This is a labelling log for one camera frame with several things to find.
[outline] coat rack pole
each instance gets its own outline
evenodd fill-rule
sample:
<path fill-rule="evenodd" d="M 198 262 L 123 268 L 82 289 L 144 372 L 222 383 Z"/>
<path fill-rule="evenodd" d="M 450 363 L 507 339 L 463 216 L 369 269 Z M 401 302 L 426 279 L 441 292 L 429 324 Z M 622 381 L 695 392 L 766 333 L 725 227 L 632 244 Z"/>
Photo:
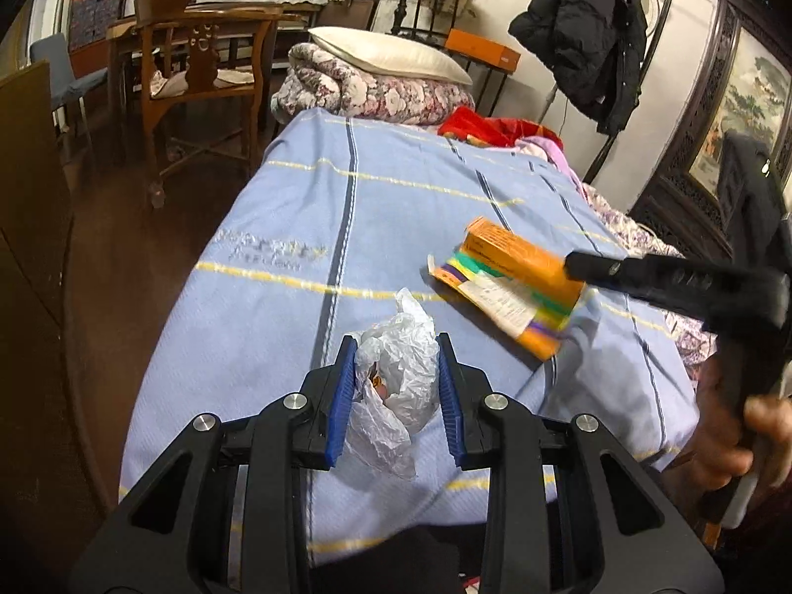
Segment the coat rack pole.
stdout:
<path fill-rule="evenodd" d="M 643 65 L 641 66 L 641 73 L 639 74 L 639 96 L 641 94 L 641 85 L 643 85 L 644 78 L 646 78 L 646 72 L 648 72 L 648 67 L 652 64 L 652 58 L 654 57 L 655 51 L 657 51 L 657 45 L 660 44 L 660 35 L 663 34 L 665 21 L 668 19 L 668 13 L 671 11 L 671 2 L 672 0 L 663 0 L 663 9 L 660 11 L 660 17 L 657 19 L 657 25 L 654 29 L 654 33 L 652 34 L 652 41 L 648 45 L 646 56 L 644 57 Z M 607 155 L 611 152 L 611 148 L 616 142 L 616 137 L 618 135 L 619 134 L 613 134 L 612 136 L 607 137 L 607 141 L 605 141 L 605 144 L 599 150 L 596 158 L 589 165 L 589 169 L 586 171 L 586 174 L 583 177 L 584 183 L 588 183 L 590 185 L 594 182 L 597 174 L 599 174 L 599 170 L 601 170 L 602 166 L 605 164 Z"/>

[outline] dark wooden floor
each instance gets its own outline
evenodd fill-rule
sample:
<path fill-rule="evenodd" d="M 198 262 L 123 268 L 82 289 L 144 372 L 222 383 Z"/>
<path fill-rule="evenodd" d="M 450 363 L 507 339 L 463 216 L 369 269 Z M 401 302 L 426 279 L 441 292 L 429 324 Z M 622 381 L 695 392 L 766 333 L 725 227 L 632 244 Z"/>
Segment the dark wooden floor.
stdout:
<path fill-rule="evenodd" d="M 239 126 L 239 101 L 180 106 L 173 133 L 203 142 Z M 66 362 L 89 443 L 88 464 L 108 506 L 116 502 L 132 408 L 165 320 L 203 247 L 247 181 L 242 164 L 197 156 L 165 181 L 152 210 L 144 195 L 140 117 L 126 124 L 128 159 L 114 162 L 108 116 L 92 114 L 96 162 L 84 139 L 64 166 L 74 206 L 66 268 Z M 272 130 L 268 122 L 266 134 Z M 264 147 L 260 137 L 260 149 Z M 239 148 L 239 141 L 223 146 Z"/>

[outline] crumpled plastic bag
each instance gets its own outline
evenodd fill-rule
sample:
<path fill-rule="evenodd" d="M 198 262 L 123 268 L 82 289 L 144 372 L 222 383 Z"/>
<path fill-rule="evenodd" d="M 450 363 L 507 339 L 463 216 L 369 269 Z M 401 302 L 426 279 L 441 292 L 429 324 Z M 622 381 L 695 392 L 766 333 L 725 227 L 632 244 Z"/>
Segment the crumpled plastic bag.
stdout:
<path fill-rule="evenodd" d="M 400 478 L 415 477 L 410 436 L 421 431 L 437 411 L 435 323 L 421 304 L 402 288 L 396 314 L 363 333 L 351 333 L 355 353 L 355 396 L 346 447 L 374 469 Z M 379 376 L 385 399 L 371 382 Z"/>

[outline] silver bolt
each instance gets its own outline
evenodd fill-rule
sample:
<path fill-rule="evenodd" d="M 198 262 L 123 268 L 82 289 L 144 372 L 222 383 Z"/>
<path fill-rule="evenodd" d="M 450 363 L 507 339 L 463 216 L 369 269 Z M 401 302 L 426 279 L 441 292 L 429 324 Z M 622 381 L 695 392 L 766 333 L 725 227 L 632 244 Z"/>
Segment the silver bolt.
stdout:
<path fill-rule="evenodd" d="M 196 431 L 209 431 L 211 428 L 215 428 L 215 424 L 217 424 L 217 419 L 211 413 L 201 413 L 193 420 L 193 428 Z"/>
<path fill-rule="evenodd" d="M 493 411 L 502 411 L 508 406 L 508 397 L 500 393 L 490 393 L 484 398 L 484 404 L 487 408 L 492 408 Z"/>
<path fill-rule="evenodd" d="M 308 398 L 302 393 L 290 393 L 284 397 L 284 406 L 291 411 L 299 411 L 308 403 Z"/>
<path fill-rule="evenodd" d="M 597 421 L 595 416 L 587 415 L 587 413 L 577 416 L 575 424 L 577 424 L 577 428 L 586 433 L 593 433 L 599 428 L 599 421 Z"/>

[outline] white pillow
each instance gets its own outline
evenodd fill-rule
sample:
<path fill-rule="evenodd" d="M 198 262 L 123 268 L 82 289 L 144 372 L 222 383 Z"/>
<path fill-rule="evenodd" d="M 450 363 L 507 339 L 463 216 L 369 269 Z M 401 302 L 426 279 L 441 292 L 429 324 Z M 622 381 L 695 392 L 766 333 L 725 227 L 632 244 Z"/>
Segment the white pillow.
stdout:
<path fill-rule="evenodd" d="M 317 27 L 308 32 L 325 51 L 370 73 L 473 84 L 450 56 L 414 40 L 343 27 Z"/>

